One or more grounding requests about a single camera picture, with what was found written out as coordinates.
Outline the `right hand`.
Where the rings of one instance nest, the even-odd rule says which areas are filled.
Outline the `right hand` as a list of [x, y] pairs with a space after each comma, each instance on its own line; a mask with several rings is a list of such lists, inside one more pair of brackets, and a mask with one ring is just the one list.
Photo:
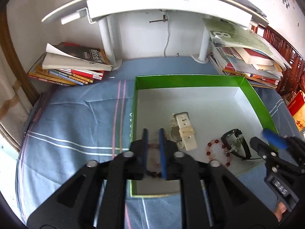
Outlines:
[[280, 222], [283, 218], [283, 214], [286, 212], [287, 208], [286, 206], [282, 203], [282, 202], [279, 202], [277, 204], [277, 207], [274, 211], [274, 215], [277, 217], [277, 220]]

